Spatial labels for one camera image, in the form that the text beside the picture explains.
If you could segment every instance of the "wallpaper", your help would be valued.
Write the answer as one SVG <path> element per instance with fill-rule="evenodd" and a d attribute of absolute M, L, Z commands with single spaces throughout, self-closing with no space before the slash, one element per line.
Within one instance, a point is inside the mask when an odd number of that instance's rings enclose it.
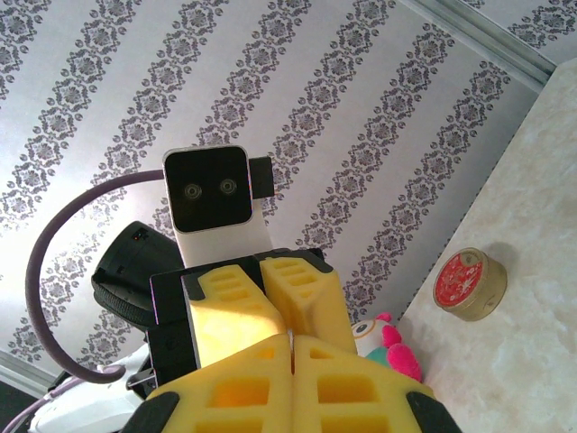
<path fill-rule="evenodd" d="M 275 246 L 322 247 L 352 321 L 399 317 L 540 90 L 398 0 L 0 5 L 0 349 L 52 373 L 23 276 L 84 190 L 177 147 L 269 155 Z M 162 182 L 96 200 L 46 258 L 45 316 L 84 365 L 142 344 L 89 284 L 133 220 L 172 236 Z"/>
<path fill-rule="evenodd" d="M 461 0 L 559 64 L 577 56 L 576 0 Z"/>

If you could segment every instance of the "pink plush toy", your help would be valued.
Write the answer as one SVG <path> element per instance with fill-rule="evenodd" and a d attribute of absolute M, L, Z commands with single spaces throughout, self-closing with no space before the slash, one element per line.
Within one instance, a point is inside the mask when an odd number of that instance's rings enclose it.
<path fill-rule="evenodd" d="M 390 324 L 391 320 L 389 313 L 381 313 L 373 320 L 355 324 L 353 336 L 357 353 L 421 382 L 421 367 L 413 351 L 403 345 L 400 333 Z"/>

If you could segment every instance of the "gray cable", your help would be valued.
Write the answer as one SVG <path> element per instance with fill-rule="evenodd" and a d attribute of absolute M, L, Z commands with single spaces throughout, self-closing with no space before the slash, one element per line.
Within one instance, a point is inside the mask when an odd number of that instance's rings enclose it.
<path fill-rule="evenodd" d="M 114 369 L 112 368 L 113 366 L 111 366 L 107 369 L 109 371 L 105 373 L 95 372 L 77 363 L 62 349 L 62 347 L 60 347 L 59 343 L 50 331 L 42 310 L 40 274 L 44 255 L 48 250 L 50 241 L 60 228 L 64 226 L 64 224 L 71 219 L 74 214 L 91 201 L 108 192 L 114 191 L 115 189 L 133 185 L 135 183 L 148 182 L 150 180 L 162 180 L 163 178 L 164 173 L 162 170 L 143 171 L 107 180 L 106 182 L 89 189 L 68 203 L 46 225 L 46 227 L 44 227 L 44 230 L 42 230 L 42 233 L 36 240 L 36 244 L 34 244 L 34 247 L 32 248 L 28 267 L 26 268 L 25 291 L 26 307 L 28 308 L 28 314 L 30 315 L 30 321 L 34 327 L 34 332 L 48 355 L 50 355 L 50 357 L 60 367 L 62 367 L 62 369 L 83 381 L 92 383 L 114 382 L 124 376 L 126 369 L 123 365 L 118 365 L 114 366 L 117 367 Z"/>

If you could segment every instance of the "tin can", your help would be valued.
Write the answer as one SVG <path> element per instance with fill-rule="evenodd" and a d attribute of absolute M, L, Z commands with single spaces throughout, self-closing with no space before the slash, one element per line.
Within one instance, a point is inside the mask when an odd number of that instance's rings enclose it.
<path fill-rule="evenodd" d="M 434 298 L 440 308 L 466 321 L 480 320 L 500 303 L 507 288 L 503 265 L 475 248 L 449 259 L 435 281 Z"/>

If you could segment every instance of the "yellow foam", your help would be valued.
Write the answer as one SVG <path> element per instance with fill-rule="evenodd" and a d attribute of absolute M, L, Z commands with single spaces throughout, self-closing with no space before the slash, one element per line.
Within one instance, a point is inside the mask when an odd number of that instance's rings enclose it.
<path fill-rule="evenodd" d="M 322 273 L 305 259 L 280 257 L 262 261 L 261 273 L 267 297 L 295 335 L 357 353 L 336 271 Z"/>
<path fill-rule="evenodd" d="M 289 433 L 292 426 L 289 336 L 277 335 L 162 385 L 176 392 L 163 433 Z"/>
<path fill-rule="evenodd" d="M 310 336 L 294 352 L 293 432 L 421 433 L 406 395 L 426 385 Z"/>
<path fill-rule="evenodd" d="M 280 313 L 234 264 L 198 278 L 205 299 L 190 301 L 200 365 L 206 367 L 286 332 Z"/>

